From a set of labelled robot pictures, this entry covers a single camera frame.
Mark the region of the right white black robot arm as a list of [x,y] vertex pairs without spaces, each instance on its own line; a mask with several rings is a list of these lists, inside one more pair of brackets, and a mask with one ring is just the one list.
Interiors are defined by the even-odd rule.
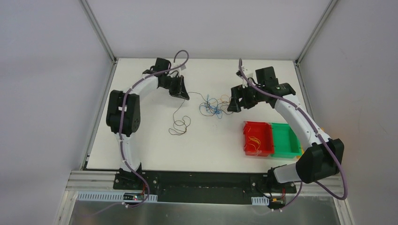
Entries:
[[344,144],[340,139],[332,139],[302,108],[295,90],[288,83],[279,83],[273,67],[252,73],[241,67],[236,72],[243,82],[231,88],[229,112],[250,109],[259,102],[271,105],[288,123],[304,149],[300,159],[289,165],[272,170],[267,178],[267,188],[278,192],[286,182],[302,181],[306,184],[322,180],[340,173]]

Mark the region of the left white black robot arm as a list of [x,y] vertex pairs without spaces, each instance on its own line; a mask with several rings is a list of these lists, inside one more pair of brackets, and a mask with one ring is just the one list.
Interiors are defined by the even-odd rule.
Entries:
[[116,136],[122,158],[119,173],[126,175],[125,183],[131,189],[139,189],[143,177],[138,173],[141,160],[138,155],[136,132],[141,123],[140,102],[152,91],[163,88],[170,96],[189,100],[182,71],[185,63],[177,64],[164,58],[157,58],[155,65],[142,75],[127,90],[112,90],[106,113],[106,125]]

